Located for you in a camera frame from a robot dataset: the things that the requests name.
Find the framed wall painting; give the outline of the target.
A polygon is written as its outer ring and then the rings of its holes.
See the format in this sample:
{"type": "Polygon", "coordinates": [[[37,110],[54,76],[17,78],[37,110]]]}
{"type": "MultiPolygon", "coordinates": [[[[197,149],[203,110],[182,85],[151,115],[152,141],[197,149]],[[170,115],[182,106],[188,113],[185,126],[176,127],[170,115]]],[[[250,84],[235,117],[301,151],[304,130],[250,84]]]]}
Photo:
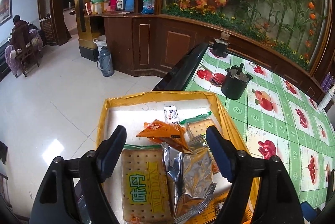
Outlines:
{"type": "Polygon", "coordinates": [[[0,0],[0,26],[13,17],[12,0],[0,0]]]}

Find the black round tin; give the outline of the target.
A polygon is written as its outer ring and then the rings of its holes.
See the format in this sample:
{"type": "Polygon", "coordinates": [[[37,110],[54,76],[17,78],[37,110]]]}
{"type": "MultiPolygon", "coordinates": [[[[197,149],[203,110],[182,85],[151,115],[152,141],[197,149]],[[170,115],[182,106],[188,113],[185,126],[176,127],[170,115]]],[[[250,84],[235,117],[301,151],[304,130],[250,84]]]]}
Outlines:
{"type": "Polygon", "coordinates": [[[238,100],[241,98],[248,83],[253,79],[249,73],[243,73],[244,63],[239,66],[233,65],[226,69],[227,75],[221,86],[221,91],[228,99],[238,100]]]}

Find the white bucket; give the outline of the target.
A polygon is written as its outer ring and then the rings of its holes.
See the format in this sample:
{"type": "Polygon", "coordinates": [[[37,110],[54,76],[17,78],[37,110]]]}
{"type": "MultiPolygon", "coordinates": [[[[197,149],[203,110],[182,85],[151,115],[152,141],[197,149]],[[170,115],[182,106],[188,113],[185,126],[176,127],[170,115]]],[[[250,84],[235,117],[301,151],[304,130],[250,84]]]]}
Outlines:
{"type": "Polygon", "coordinates": [[[99,37],[94,38],[93,43],[96,44],[98,52],[100,52],[104,46],[107,46],[106,36],[100,35],[99,37]]]}

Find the yellow Weidan cracker pack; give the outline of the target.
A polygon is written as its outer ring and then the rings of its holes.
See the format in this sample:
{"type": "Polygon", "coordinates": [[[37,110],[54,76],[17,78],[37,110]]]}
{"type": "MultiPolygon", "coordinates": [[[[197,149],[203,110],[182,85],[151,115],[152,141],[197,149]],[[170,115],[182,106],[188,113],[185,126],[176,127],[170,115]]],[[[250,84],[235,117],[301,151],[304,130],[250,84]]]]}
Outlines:
{"type": "Polygon", "coordinates": [[[125,223],[173,223],[163,150],[126,145],[121,152],[125,223]]]}

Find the silver foil snack bag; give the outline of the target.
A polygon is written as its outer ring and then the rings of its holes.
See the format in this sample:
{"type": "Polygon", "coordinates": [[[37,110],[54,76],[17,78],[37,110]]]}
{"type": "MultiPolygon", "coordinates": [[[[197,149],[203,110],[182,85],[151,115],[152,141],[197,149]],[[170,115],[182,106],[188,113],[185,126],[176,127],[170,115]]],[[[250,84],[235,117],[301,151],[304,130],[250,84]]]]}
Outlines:
{"type": "Polygon", "coordinates": [[[190,153],[161,143],[174,223],[186,223],[204,211],[210,203],[216,183],[213,181],[212,156],[208,147],[190,153]]]}

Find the large orange snack pack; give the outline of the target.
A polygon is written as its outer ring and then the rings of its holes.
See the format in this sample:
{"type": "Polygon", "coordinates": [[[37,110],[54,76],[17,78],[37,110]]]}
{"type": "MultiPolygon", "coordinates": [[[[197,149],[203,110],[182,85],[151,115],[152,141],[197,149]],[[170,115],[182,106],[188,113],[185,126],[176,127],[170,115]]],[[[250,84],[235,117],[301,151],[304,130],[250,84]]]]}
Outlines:
{"type": "MultiPolygon", "coordinates": [[[[199,214],[191,217],[186,221],[186,224],[205,224],[205,223],[214,223],[216,218],[219,215],[219,211],[223,206],[224,201],[227,198],[229,191],[225,191],[224,193],[215,197],[208,205],[204,211],[199,214]]],[[[248,200],[246,210],[244,216],[242,218],[242,223],[250,223],[253,216],[253,208],[251,205],[251,201],[248,200]]]]}

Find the seated person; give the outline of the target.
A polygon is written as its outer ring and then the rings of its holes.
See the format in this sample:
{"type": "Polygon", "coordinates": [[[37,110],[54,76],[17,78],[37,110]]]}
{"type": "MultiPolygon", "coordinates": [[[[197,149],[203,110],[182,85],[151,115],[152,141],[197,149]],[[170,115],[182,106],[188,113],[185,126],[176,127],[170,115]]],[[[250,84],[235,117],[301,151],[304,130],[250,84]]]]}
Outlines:
{"type": "Polygon", "coordinates": [[[13,17],[13,24],[5,59],[16,78],[19,72],[26,77],[31,63],[39,66],[38,59],[43,56],[43,41],[38,28],[22,20],[18,14],[13,17]]]}

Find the orange snack bag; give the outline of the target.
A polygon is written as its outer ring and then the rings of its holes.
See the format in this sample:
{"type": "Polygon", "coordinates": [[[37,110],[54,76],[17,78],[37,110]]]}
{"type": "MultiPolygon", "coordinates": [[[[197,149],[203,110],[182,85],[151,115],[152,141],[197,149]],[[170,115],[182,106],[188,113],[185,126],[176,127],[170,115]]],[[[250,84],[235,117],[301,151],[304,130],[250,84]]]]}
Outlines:
{"type": "Polygon", "coordinates": [[[185,139],[185,128],[179,124],[166,123],[159,120],[154,120],[151,123],[145,123],[144,129],[138,133],[137,137],[145,137],[150,141],[161,144],[166,142],[171,147],[184,152],[189,153],[186,139],[185,139]]]}

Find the yellow cardboard tray box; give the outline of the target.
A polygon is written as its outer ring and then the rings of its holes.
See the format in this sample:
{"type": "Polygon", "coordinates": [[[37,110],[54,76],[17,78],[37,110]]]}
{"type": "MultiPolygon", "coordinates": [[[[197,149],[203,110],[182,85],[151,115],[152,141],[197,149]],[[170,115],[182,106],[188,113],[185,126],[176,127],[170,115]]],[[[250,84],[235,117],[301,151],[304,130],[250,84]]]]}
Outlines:
{"type": "Polygon", "coordinates": [[[224,223],[231,183],[206,139],[216,128],[246,150],[237,126],[214,93],[153,91],[104,101],[101,144],[118,126],[125,141],[103,187],[118,223],[224,223]]]}

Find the small white candy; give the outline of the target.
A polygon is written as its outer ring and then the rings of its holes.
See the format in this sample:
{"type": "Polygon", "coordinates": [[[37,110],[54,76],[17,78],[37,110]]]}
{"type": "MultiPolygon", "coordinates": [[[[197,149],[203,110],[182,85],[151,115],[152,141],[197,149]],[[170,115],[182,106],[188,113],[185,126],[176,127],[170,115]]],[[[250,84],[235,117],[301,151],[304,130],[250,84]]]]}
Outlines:
{"type": "Polygon", "coordinates": [[[178,124],[180,122],[175,105],[164,106],[164,118],[167,123],[178,124]]]}

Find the blue green plastic bag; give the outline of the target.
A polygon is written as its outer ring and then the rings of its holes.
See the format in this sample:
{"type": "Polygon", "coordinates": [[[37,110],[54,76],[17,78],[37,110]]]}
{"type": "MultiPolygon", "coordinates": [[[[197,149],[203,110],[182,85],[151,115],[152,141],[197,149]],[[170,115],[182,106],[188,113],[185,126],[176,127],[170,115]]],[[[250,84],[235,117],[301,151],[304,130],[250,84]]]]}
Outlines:
{"type": "Polygon", "coordinates": [[[155,0],[143,0],[143,14],[153,14],[155,11],[155,0]]]}

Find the wooden chair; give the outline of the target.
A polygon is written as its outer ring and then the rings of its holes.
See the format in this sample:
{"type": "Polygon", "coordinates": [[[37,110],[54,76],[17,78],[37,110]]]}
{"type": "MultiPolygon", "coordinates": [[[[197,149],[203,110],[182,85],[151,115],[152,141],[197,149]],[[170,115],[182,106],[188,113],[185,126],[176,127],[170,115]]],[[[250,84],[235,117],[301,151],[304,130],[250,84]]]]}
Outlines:
{"type": "Polygon", "coordinates": [[[15,53],[14,60],[18,62],[19,69],[25,77],[32,64],[39,66],[39,57],[42,57],[43,42],[39,38],[39,33],[34,35],[33,31],[36,30],[29,30],[28,25],[25,24],[16,28],[11,34],[11,45],[15,53]]]}

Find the white spray bottle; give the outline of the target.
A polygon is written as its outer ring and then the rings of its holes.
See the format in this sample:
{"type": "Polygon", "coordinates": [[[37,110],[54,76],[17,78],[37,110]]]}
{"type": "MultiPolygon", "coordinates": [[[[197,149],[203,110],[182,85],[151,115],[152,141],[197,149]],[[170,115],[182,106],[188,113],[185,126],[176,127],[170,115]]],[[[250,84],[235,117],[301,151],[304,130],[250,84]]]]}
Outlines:
{"type": "Polygon", "coordinates": [[[332,97],[334,95],[334,89],[335,89],[335,85],[333,85],[325,95],[325,98],[324,98],[324,100],[325,100],[325,103],[324,103],[325,112],[327,112],[332,105],[331,100],[332,100],[332,97]]]}

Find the small black jar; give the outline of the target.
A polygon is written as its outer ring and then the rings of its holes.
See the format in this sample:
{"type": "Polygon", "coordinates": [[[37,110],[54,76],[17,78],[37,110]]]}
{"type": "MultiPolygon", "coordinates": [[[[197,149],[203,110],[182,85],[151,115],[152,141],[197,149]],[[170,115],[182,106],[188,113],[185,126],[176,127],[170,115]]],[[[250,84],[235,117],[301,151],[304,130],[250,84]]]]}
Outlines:
{"type": "Polygon", "coordinates": [[[229,45],[230,34],[222,32],[220,38],[215,39],[212,47],[212,54],[217,57],[226,58],[228,55],[228,45],[229,45]]]}

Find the grey floor thermos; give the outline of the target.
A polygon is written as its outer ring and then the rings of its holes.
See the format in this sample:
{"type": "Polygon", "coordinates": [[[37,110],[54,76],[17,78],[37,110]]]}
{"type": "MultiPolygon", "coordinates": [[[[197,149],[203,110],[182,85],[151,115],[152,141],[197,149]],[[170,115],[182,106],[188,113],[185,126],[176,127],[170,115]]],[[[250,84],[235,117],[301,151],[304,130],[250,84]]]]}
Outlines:
{"type": "Polygon", "coordinates": [[[104,77],[111,77],[114,74],[111,52],[106,46],[101,48],[97,60],[97,68],[101,71],[104,77]]]}

